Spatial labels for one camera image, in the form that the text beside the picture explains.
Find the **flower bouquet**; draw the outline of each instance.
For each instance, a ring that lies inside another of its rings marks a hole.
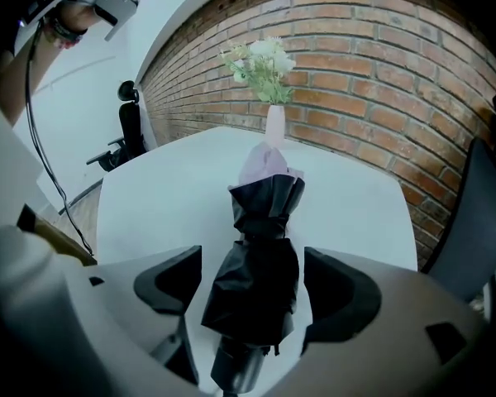
[[[296,66],[283,48],[279,37],[267,37],[251,45],[231,44],[221,57],[233,73],[233,79],[254,89],[261,102],[270,103],[266,121],[266,141],[280,147],[284,139],[284,108],[292,98],[292,89],[284,77]]]

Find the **chair backrest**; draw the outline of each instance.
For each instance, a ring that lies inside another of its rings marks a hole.
[[[470,301],[495,271],[496,157],[475,138],[451,218],[422,272]]]
[[[122,124],[129,160],[143,155],[145,147],[141,136],[140,107],[135,103],[122,104],[119,108],[119,121]]]

